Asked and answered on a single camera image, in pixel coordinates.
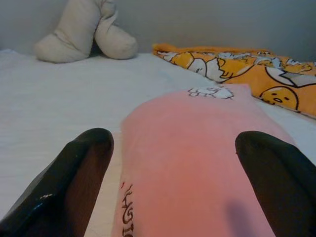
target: pillow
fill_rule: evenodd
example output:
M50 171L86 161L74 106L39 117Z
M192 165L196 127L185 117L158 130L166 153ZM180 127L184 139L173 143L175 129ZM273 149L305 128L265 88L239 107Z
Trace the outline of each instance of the pillow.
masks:
M122 123L113 237L274 237L235 149L244 131L293 144L247 85L192 88L142 104Z
M35 44L38 59L68 63L89 56L100 7L94 0L69 0L53 34Z
M316 117L316 63L300 63L264 49L154 46L158 57L219 83L248 84L272 105Z

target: orange blanket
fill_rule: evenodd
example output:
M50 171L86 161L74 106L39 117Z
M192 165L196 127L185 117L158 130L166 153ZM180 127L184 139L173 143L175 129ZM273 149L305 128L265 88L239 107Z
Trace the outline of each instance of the orange blanket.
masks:
M300 63L264 49L168 44L154 45L154 55L220 83L246 83L267 103L316 117L316 62Z

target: pink fabric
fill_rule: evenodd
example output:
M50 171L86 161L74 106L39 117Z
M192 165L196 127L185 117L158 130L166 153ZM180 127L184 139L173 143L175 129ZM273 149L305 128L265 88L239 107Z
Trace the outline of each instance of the pink fabric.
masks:
M246 85L175 92L138 107L122 124L112 237L240 237L236 226L242 237L274 237L236 155L236 137L250 130L293 144Z

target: white wall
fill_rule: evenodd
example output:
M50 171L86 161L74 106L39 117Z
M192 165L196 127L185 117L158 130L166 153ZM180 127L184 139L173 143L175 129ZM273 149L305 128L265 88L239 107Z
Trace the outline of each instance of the white wall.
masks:
M0 48L31 52L57 25L66 0L0 0ZM267 48L316 61L315 0L118 0L118 23L141 51L177 46Z

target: mattress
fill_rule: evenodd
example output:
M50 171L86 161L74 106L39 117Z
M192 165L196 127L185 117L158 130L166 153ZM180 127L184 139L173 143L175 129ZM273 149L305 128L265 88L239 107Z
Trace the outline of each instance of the mattress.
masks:
M51 64L0 51L0 218L65 144L84 130L103 127L119 140L120 122L141 103L175 90L214 84L150 54L124 61L97 56ZM316 163L316 120L256 102ZM116 192L106 193L117 188L118 147L95 208L98 215L105 212L108 217L96 224L100 218L92 216L94 224L86 236L110 234ZM102 235L95 230L106 226Z

